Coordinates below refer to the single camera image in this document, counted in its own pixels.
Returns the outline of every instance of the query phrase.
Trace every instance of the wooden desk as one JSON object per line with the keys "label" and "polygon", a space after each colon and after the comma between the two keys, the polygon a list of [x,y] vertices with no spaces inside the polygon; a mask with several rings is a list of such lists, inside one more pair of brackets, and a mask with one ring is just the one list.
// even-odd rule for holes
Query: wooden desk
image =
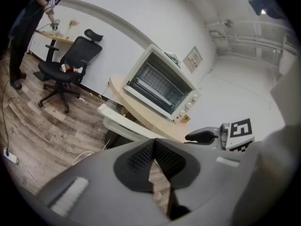
{"label": "wooden desk", "polygon": [[137,98],[129,95],[122,88],[124,76],[110,77],[110,88],[121,104],[149,130],[171,140],[186,142],[185,136],[192,132],[188,125],[174,124],[156,113]]}
{"label": "wooden desk", "polygon": [[[54,36],[54,35],[48,34],[47,32],[44,32],[44,31],[42,31],[42,32],[41,31],[36,31],[36,33],[38,33],[40,35],[43,35],[46,38],[51,39],[52,41],[50,43],[50,46],[54,46],[56,41],[73,44],[73,41],[71,41],[71,40],[68,40],[68,39],[65,39],[65,38],[62,38],[62,37],[58,37],[58,36]],[[46,61],[52,61],[53,53],[54,53],[53,50],[51,50],[51,49],[48,50]],[[34,72],[33,74],[38,79],[40,79],[41,81],[49,80],[49,78],[47,78],[41,71]]]}
{"label": "wooden desk", "polygon": [[60,41],[60,42],[64,42],[64,43],[73,44],[73,41],[71,41],[71,40],[68,40],[68,39],[65,39],[65,38],[62,38],[62,37],[57,37],[57,36],[48,34],[48,33],[45,32],[45,31],[36,31],[36,33],[38,33],[38,34],[40,34],[40,35],[43,35],[43,36],[45,36],[46,38],[49,38],[49,39],[54,40],[54,41]]}

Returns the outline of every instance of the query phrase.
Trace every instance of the white wall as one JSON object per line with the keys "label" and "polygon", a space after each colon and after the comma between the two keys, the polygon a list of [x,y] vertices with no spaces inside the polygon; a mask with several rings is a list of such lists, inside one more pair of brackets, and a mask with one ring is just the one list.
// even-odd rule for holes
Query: white wall
{"label": "white wall", "polygon": [[[185,0],[79,0],[110,11],[130,23],[134,28],[148,37],[164,51],[178,54],[182,59],[193,46],[199,49],[203,61],[193,74],[186,66],[183,71],[198,84],[211,70],[215,59],[215,46],[206,30],[199,14]],[[133,41],[118,29],[110,26],[94,16],[79,12],[72,8],[58,5],[55,8],[55,18],[60,19],[59,30],[65,33],[71,19],[77,19],[80,24],[72,28],[70,39],[83,35],[90,28],[104,35],[100,45],[101,54],[92,62],[82,82],[88,88],[102,94],[107,86],[109,77],[113,74],[127,75],[143,52],[138,42]],[[44,16],[38,28],[49,23]],[[36,34],[30,50],[45,59],[50,40]],[[55,60],[59,60],[69,48],[69,45],[58,43],[59,52]],[[104,94],[111,97],[111,91]]]}
{"label": "white wall", "polygon": [[198,84],[210,71],[215,59],[215,45],[199,13],[185,0],[80,0],[106,9],[123,18],[162,50],[171,51],[184,59],[197,46],[203,62],[191,74]]}
{"label": "white wall", "polygon": [[218,57],[201,81],[202,98],[190,111],[192,129],[251,119],[255,140],[284,126],[269,91],[274,87],[270,67],[239,57]]}

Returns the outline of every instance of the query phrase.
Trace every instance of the power strip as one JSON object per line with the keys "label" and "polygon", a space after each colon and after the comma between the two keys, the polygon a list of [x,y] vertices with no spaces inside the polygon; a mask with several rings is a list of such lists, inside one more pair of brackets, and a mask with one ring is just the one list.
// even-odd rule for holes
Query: power strip
{"label": "power strip", "polygon": [[14,164],[19,164],[19,159],[15,156],[15,155],[13,155],[12,153],[8,153],[8,156],[6,155],[6,150],[7,150],[7,147],[5,147],[4,149],[3,149],[3,155],[7,158],[7,159],[9,159],[11,162],[13,162]]}

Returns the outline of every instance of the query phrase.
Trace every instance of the dried flower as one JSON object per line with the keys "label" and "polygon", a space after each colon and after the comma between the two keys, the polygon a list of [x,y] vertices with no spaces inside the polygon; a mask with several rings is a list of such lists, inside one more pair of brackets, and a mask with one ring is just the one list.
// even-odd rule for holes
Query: dried flower
{"label": "dried flower", "polygon": [[76,21],[75,19],[70,20],[69,27],[73,27],[73,26],[77,26],[77,25],[79,25],[78,21]]}

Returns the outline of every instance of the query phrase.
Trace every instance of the oven knob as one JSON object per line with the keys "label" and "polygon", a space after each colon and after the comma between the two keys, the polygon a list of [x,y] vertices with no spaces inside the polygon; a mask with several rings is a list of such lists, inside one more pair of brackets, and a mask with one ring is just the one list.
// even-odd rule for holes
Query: oven knob
{"label": "oven knob", "polygon": [[185,107],[187,109],[191,109],[193,107],[193,104],[191,102],[187,102],[186,105],[185,105]]}
{"label": "oven knob", "polygon": [[193,95],[192,101],[193,101],[193,102],[196,102],[197,100],[198,100],[198,95]]}
{"label": "oven knob", "polygon": [[184,116],[184,115],[186,115],[186,111],[185,110],[181,110],[180,111],[180,116]]}

